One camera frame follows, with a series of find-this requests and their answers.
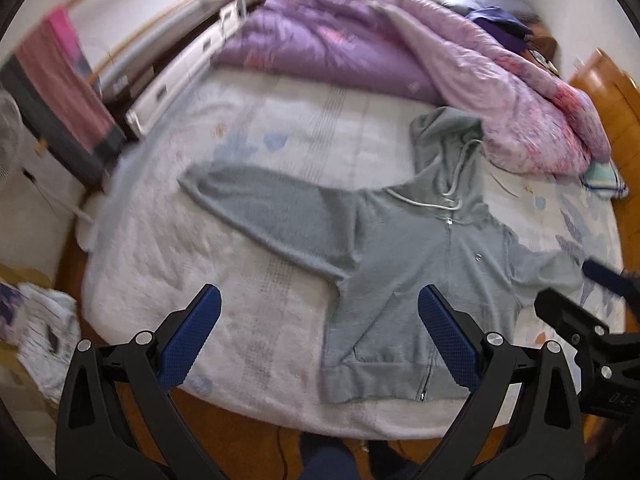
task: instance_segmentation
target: white cord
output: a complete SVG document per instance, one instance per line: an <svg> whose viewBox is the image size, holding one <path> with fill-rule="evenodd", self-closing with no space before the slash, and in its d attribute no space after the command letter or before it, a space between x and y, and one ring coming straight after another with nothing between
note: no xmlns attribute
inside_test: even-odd
<svg viewBox="0 0 640 480"><path fill-rule="evenodd" d="M503 190L505 190L505 191L506 191L507 193L509 193L511 196L514 196L514 197L516 197L516 198L520 198L520 196L519 196L519 195L516 195L513 191L510 191L510 190L509 190L509 189L508 189L508 188L507 188L503 183L501 183L501 182L498 180L498 177L496 177L496 176L493 174L493 172L491 172L490 170L489 170L489 174L494 178L494 180L498 183L498 186L500 186Z"/></svg>
<svg viewBox="0 0 640 480"><path fill-rule="evenodd" d="M476 142L478 142L479 144L482 144L481 139L472 139L462 147L462 151L460 152L460 158L458 159L458 163L456 164L456 169L453 172L453 183L451 184L451 189L449 189L449 191L447 191L446 193L443 193L442 196L451 196L458 189L458 181L460 180L460 171L462 171L462 165L465 162L466 150L468 150L469 147L472 144L475 144Z"/></svg>
<svg viewBox="0 0 640 480"><path fill-rule="evenodd" d="M82 211L80 208L67 204L61 198L59 198L55 193L53 193L52 190L48 189L47 187L42 186L41 184L38 184L37 182L34 182L34 181L32 181L32 182L33 182L33 185L36 187L37 190L39 190L41 193L47 195L54 202L59 203L62 207L64 207L68 211L71 211L78 218L81 218L82 220L84 220L85 222L88 222L89 224L93 224L94 223L94 219L91 218L87 213Z"/></svg>
<svg viewBox="0 0 640 480"><path fill-rule="evenodd" d="M458 211L460 208L462 208L462 200L458 200L458 204L453 207L447 207L445 205L423 204L422 202L414 202L413 200L405 198L404 196L396 193L393 189L386 188L385 191L389 193L389 195L395 196L397 199L402 200L403 202L407 202L408 204L417 205L420 207L432 207L434 209L444 209L445 211Z"/></svg>

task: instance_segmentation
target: blue gripper pad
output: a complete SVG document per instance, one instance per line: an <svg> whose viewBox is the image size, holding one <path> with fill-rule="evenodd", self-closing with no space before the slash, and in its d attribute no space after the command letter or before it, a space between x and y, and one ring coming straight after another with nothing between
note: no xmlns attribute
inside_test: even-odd
<svg viewBox="0 0 640 480"><path fill-rule="evenodd" d="M620 276L614 270L595 260L586 260L582 264L582 273L592 282L608 288L617 296L632 300L633 296L638 294L633 281L625 276Z"/></svg>
<svg viewBox="0 0 640 480"><path fill-rule="evenodd" d="M473 392L481 382L478 352L428 286L418 296L418 314L456 383Z"/></svg>
<svg viewBox="0 0 640 480"><path fill-rule="evenodd" d="M222 297L210 286L175 331L160 354L158 383L164 391L180 386L207 337L216 325L222 309Z"/></svg>

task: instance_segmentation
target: gray hoodie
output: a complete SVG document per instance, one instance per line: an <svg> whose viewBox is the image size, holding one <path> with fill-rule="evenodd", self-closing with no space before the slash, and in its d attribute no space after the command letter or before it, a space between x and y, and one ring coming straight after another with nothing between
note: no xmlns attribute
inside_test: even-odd
<svg viewBox="0 0 640 480"><path fill-rule="evenodd" d="M389 189L329 189L220 162L195 164L180 178L204 209L337 286L321 367L328 402L468 394L420 322L427 284L508 340L540 290L569 294L582 284L574 257L529 251L489 213L479 118L441 108L417 118L411 135L417 175Z"/></svg>

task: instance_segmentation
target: hoodie hood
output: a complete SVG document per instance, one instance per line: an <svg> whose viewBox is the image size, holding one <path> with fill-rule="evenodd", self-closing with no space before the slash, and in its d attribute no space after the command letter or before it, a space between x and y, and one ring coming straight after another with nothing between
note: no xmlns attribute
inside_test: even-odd
<svg viewBox="0 0 640 480"><path fill-rule="evenodd" d="M425 207L436 216L470 222L487 215L479 173L481 119L444 107L413 120L410 131L416 177L389 189L412 202L457 208Z"/></svg>

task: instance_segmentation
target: wooden floor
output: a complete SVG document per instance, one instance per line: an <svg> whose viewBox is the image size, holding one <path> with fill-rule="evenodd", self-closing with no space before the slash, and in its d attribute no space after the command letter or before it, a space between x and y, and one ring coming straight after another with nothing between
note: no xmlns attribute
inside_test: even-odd
<svg viewBox="0 0 640 480"><path fill-rule="evenodd" d="M86 255L71 236L66 245L60 265L56 288L76 298L81 305L81 283L86 265ZM81 319L83 336L100 344L94 330ZM142 416L127 385L119 388L122 405L129 419L140 449L150 458L162 462L162 457L146 429ZM175 389L172 397L191 431L200 440L203 448L213 457L220 468L232 480L281 480L285 477L294 480L302 471L302 462L298 452L299 432L287 428L278 428L272 424L259 422L199 400ZM483 462L495 454L504 428L493 431L487 444L478 457ZM372 480L368 471L368 454L360 441L347 440L354 452L363 480ZM403 456L414 462L423 462L435 449L437 440L393 441L391 446Z"/></svg>

